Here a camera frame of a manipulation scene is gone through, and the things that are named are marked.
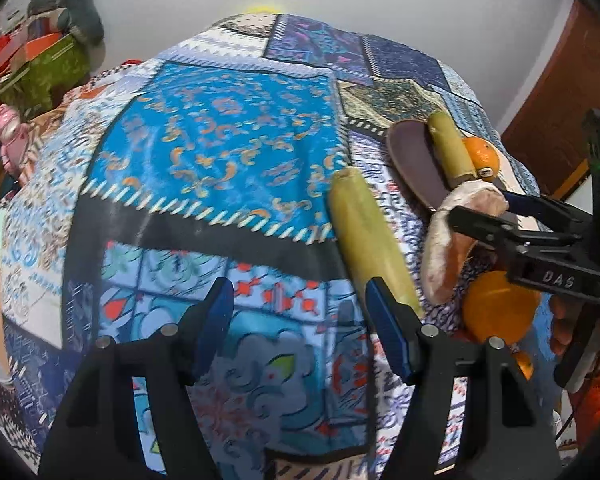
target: orange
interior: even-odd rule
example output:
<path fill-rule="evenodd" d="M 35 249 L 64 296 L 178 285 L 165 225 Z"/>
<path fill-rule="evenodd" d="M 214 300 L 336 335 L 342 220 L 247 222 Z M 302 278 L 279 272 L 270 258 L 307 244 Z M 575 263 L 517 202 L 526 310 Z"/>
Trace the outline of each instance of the orange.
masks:
<path fill-rule="evenodd" d="M 513 352 L 512 355 L 518 363 L 520 370 L 522 370 L 522 374 L 524 375 L 525 379 L 528 381 L 534 372 L 534 364 L 531 360 L 531 357 L 529 357 L 528 353 L 523 352 L 522 350 Z"/>
<path fill-rule="evenodd" d="M 502 270 L 492 270 L 469 285 L 462 319 L 478 342 L 496 335 L 510 345 L 529 330 L 539 303 L 538 291 L 513 285 Z"/>
<path fill-rule="evenodd" d="M 487 182 L 495 180 L 500 171 L 500 157 L 494 145 L 480 137 L 465 137 L 462 142 L 478 176 Z"/>

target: human hand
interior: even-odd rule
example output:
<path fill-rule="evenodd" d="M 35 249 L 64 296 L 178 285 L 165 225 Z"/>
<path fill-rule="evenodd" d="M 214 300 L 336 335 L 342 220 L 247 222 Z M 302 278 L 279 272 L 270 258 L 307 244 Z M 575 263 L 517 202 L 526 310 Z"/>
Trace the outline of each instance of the human hand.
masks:
<path fill-rule="evenodd" d="M 549 299 L 549 309 L 554 314 L 551 322 L 551 340 L 549 346 L 557 356 L 564 354 L 573 338 L 573 329 L 580 314 L 583 303 L 572 298 L 552 296 Z"/>

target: green cylindrical vegetable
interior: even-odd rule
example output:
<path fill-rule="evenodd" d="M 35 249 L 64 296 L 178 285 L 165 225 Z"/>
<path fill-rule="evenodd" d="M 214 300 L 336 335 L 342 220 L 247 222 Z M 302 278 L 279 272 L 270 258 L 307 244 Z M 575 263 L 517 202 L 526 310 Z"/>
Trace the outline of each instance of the green cylindrical vegetable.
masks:
<path fill-rule="evenodd" d="M 328 195 L 338 245 L 358 297 L 364 303 L 366 283 L 384 279 L 394 298 L 424 316 L 409 269 L 376 199 L 354 167 L 333 174 Z"/>
<path fill-rule="evenodd" d="M 477 174 L 474 164 L 454 120 L 444 112 L 435 112 L 429 116 L 427 126 L 435 146 L 436 158 L 451 189 L 467 180 L 475 180 Z"/>

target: silver screw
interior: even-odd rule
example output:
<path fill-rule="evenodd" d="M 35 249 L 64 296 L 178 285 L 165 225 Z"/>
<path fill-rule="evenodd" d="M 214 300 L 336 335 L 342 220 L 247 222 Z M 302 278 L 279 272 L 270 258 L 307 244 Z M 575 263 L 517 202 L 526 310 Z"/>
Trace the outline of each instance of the silver screw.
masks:
<path fill-rule="evenodd" d="M 112 341 L 112 338 L 109 335 L 104 335 L 102 337 L 99 337 L 96 339 L 96 343 L 95 343 L 96 348 L 103 350 L 111 344 L 111 341 Z"/>
<path fill-rule="evenodd" d="M 491 348 L 495 348 L 496 350 L 502 350 L 504 348 L 504 340 L 501 337 L 492 335 L 489 338 L 489 346 Z"/>
<path fill-rule="evenodd" d="M 420 331 L 422 332 L 422 335 L 426 337 L 435 337 L 440 333 L 438 327 L 430 323 L 424 324 L 422 327 L 420 327 Z"/>
<path fill-rule="evenodd" d="M 175 323 L 167 323 L 160 327 L 160 333 L 165 336 L 172 336 L 178 333 L 178 326 Z"/>

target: green box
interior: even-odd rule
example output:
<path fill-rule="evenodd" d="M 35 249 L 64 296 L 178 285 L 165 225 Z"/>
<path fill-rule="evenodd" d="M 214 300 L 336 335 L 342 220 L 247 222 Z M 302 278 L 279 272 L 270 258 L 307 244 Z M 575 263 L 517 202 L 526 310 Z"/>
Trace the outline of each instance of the green box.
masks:
<path fill-rule="evenodd" d="M 89 59 L 71 34 L 26 62 L 0 85 L 0 102 L 29 121 L 58 106 L 62 96 L 89 74 Z"/>

